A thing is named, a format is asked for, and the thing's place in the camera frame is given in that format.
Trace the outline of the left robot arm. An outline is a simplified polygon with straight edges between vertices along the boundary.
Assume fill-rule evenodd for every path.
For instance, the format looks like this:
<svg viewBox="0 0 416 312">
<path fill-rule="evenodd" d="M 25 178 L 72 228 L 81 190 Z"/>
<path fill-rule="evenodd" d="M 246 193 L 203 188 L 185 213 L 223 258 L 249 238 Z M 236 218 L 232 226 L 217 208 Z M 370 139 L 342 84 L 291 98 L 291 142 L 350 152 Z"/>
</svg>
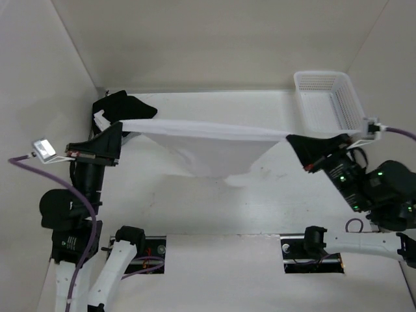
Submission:
<svg viewBox="0 0 416 312">
<path fill-rule="evenodd" d="M 51 258 L 56 265 L 56 311 L 109 311 L 122 276 L 133 259 L 146 251 L 143 229 L 122 226 L 94 285 L 92 269 L 103 227 L 97 215 L 105 169 L 118 164 L 122 122 L 93 139 L 69 143 L 70 182 L 46 192 L 40 200 L 41 225 L 52 230 Z"/>
</svg>

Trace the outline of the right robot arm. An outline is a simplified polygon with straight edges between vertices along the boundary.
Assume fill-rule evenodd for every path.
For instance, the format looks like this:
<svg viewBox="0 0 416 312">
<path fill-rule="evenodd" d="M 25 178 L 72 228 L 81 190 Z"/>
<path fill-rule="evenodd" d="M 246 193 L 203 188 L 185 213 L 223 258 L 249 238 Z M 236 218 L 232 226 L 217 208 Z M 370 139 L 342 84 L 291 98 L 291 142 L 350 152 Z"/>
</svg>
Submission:
<svg viewBox="0 0 416 312">
<path fill-rule="evenodd" d="M 405 234 L 415 228 L 415 173 L 398 161 L 388 160 L 368 171 L 355 155 L 368 160 L 363 148 L 346 134 L 332 138 L 287 135 L 304 170 L 323 171 L 355 213 L 378 227 L 377 232 L 334 233 L 325 227 L 304 231 L 302 251 L 315 263 L 342 252 L 380 255 L 415 268 L 415 239 Z"/>
</svg>

